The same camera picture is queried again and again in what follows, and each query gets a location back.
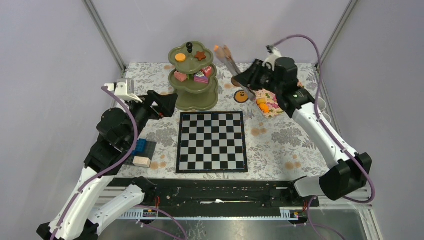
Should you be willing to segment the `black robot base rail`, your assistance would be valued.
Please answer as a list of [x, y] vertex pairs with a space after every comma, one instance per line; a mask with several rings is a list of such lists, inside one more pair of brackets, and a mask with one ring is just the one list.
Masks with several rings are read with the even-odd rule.
[[290, 181], [151, 179], [154, 197], [143, 205], [158, 207], [174, 218], [281, 217], [281, 210], [303, 211], [318, 199], [300, 197]]

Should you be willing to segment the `pink cake slice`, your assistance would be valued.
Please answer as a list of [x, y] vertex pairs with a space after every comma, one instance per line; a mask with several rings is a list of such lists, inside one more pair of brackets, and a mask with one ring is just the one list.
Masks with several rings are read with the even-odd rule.
[[214, 73], [214, 68], [210, 65], [201, 69], [202, 73], [209, 78]]

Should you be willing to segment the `brown star cookie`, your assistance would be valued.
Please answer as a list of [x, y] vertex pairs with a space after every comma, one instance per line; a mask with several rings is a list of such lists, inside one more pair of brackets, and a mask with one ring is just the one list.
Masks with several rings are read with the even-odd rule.
[[194, 56], [199, 62], [203, 61], [207, 58], [206, 53], [204, 51], [197, 51]]

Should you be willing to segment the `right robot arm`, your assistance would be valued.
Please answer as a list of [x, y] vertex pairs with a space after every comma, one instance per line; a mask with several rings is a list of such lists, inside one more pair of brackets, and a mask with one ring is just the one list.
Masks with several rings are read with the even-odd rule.
[[295, 180], [286, 193], [291, 205], [299, 206], [307, 197], [318, 195], [332, 201], [346, 199], [368, 184], [371, 157], [350, 147], [323, 117], [314, 97], [298, 85], [298, 67], [292, 58], [280, 57], [274, 63], [256, 59], [234, 80], [249, 90], [275, 94], [279, 107], [307, 133], [329, 168], [321, 176]]

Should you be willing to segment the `pink swirl roll cake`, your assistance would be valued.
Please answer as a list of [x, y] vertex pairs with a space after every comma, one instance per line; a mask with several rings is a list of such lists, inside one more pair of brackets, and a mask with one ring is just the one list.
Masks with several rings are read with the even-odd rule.
[[186, 74], [178, 72], [178, 71], [175, 71], [173, 76], [180, 82], [184, 82], [188, 79], [188, 76]]

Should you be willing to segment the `orange round pastry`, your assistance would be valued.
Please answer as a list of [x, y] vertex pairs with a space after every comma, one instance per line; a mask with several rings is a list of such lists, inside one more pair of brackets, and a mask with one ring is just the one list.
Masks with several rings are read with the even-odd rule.
[[177, 53], [174, 58], [178, 63], [182, 63], [187, 59], [187, 56], [184, 53]]

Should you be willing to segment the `purple cake slice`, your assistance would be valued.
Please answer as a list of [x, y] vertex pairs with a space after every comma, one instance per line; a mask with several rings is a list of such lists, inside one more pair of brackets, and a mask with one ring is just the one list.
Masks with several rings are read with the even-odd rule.
[[202, 72], [198, 72], [194, 74], [194, 82], [202, 83], [202, 84], [208, 84], [209, 79], [206, 77]]

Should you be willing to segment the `green three-tier dessert stand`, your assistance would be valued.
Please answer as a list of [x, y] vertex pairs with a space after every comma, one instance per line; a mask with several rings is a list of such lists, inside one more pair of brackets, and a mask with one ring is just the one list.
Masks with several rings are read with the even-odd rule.
[[188, 41], [168, 53], [174, 66], [168, 81], [178, 95], [176, 108], [181, 111], [208, 111], [219, 100], [214, 54], [199, 41]]

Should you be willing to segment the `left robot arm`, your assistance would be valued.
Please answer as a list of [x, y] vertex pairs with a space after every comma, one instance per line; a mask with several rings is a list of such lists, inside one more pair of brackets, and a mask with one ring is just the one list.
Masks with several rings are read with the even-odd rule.
[[121, 102], [103, 113], [96, 127], [97, 141], [66, 205], [55, 219], [37, 228], [43, 240], [96, 240], [127, 210], [158, 201], [156, 185], [141, 176], [133, 178], [124, 193], [94, 210], [101, 193], [135, 150], [148, 121], [173, 116], [177, 99], [175, 93], [161, 95], [150, 90], [140, 101]]

